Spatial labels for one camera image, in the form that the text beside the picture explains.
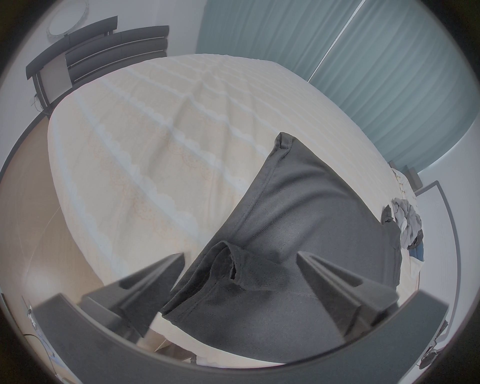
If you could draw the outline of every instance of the green curtain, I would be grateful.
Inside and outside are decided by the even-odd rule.
[[[360,0],[208,0],[197,53],[275,61],[308,80]],[[366,0],[311,84],[387,161],[420,171],[467,131],[477,80],[417,0]]]

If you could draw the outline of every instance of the crumpled gray cloth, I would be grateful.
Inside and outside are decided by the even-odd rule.
[[[395,215],[396,223],[402,229],[403,232],[400,234],[400,245],[402,248],[407,248],[410,244],[415,241],[415,238],[418,236],[419,231],[421,230],[421,218],[418,213],[415,212],[412,204],[408,200],[401,200],[396,197],[392,201],[393,213]]]

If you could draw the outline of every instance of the black garment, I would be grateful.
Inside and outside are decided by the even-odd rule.
[[[396,287],[400,229],[286,133],[245,196],[172,290],[164,317],[212,347],[292,362],[343,344],[296,265],[317,254]]]
[[[419,246],[419,244],[422,242],[423,240],[423,229],[419,230],[418,232],[418,235],[417,237],[415,238],[415,240],[413,241],[413,243],[411,243],[407,249],[408,250],[411,250],[411,249],[415,249]]]

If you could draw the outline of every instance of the pile of clothes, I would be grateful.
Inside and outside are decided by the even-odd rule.
[[[400,245],[411,257],[423,262],[423,230],[420,215],[408,200],[392,201],[396,222],[400,227]]]

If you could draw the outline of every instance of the bed sheet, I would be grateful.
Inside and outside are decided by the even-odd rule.
[[[361,129],[273,62],[153,59],[64,98],[48,128],[52,176],[68,228],[102,282],[178,252],[188,266],[245,194],[279,132],[298,137],[377,219],[402,198]],[[400,281],[402,301],[413,290]]]

